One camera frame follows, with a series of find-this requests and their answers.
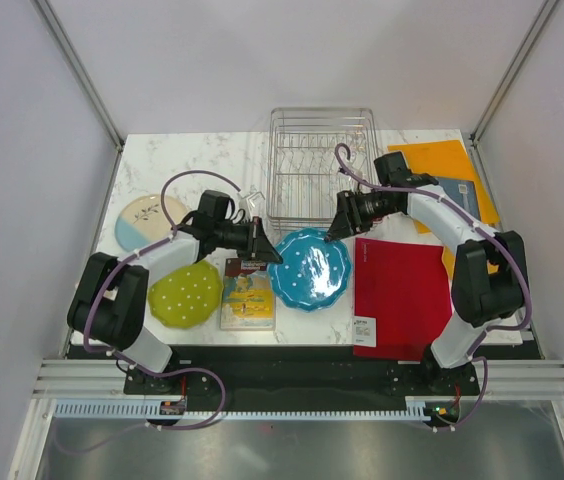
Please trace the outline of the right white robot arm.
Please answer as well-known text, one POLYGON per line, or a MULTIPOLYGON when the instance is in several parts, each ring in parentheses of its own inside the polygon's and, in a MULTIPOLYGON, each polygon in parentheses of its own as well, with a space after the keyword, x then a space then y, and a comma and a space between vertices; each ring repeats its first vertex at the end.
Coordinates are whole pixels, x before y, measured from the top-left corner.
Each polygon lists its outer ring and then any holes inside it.
POLYGON ((334 155, 340 173, 361 188, 337 193, 326 241, 366 233, 375 222, 402 213, 424 224, 454 255, 453 314, 426 347, 419 371, 427 391, 443 393, 456 381, 455 368, 472 360, 487 334, 506 330, 504 319, 522 311, 524 318, 514 330, 530 324, 532 299, 524 241, 515 231, 498 231, 471 215, 434 176, 412 172, 400 152, 375 159, 377 184, 349 167, 351 151, 346 144, 337 144, 334 155))

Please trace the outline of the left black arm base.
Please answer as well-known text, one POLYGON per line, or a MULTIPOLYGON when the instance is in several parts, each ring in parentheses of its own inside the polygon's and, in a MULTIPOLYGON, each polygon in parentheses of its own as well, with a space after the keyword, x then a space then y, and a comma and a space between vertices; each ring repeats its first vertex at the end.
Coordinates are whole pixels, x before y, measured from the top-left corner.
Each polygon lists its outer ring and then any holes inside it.
POLYGON ((116 361, 116 367, 124 373, 123 393, 135 396, 173 396, 185 397, 189 386, 200 382, 202 391, 214 387, 217 380, 208 369, 195 365, 191 360, 182 359, 174 353, 163 371, 150 373, 147 367, 136 363, 122 365, 116 361))

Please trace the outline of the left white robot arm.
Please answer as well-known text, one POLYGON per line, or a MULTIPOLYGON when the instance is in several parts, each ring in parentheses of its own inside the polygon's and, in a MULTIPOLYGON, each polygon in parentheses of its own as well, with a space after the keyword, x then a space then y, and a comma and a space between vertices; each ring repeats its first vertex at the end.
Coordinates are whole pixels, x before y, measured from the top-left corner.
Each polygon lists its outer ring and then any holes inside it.
POLYGON ((171 363, 172 348, 144 326, 149 287, 218 248, 245 260, 283 262, 259 217, 240 223, 227 217, 231 203, 229 195, 206 190, 198 208, 165 238, 123 259, 91 255, 67 314, 68 326, 82 334, 83 348, 115 355, 146 372, 147 382, 160 393, 177 389, 182 371, 171 363))

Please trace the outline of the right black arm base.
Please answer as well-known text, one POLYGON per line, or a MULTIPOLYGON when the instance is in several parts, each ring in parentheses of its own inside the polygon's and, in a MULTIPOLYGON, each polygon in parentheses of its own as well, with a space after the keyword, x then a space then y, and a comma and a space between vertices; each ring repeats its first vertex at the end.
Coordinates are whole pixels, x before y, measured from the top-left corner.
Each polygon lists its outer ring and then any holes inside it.
POLYGON ((453 369, 429 370, 417 362, 390 361, 386 377, 386 391, 395 397, 406 396, 476 396, 480 384, 475 368, 465 364, 453 369))

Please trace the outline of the blue polka dot plate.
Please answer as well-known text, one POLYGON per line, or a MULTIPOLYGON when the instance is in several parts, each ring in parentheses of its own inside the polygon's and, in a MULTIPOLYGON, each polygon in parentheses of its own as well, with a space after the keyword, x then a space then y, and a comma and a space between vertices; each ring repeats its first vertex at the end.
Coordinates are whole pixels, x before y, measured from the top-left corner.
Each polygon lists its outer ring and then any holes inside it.
POLYGON ((313 312, 332 307, 348 288, 353 264, 346 245, 327 242, 326 232, 303 228, 277 245, 282 264, 269 264, 273 293, 291 309, 313 312))

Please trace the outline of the wire dish rack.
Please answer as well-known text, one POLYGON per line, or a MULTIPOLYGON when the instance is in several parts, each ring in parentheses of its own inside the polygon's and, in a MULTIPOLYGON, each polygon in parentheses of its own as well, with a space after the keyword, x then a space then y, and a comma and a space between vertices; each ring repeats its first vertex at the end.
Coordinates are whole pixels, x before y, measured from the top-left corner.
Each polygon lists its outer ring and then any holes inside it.
POLYGON ((366 107, 277 107, 271 111, 267 215, 280 233, 313 227, 326 230, 336 196, 360 185, 339 172, 337 144, 351 150, 343 159, 354 173, 375 179, 379 155, 374 115, 366 107))

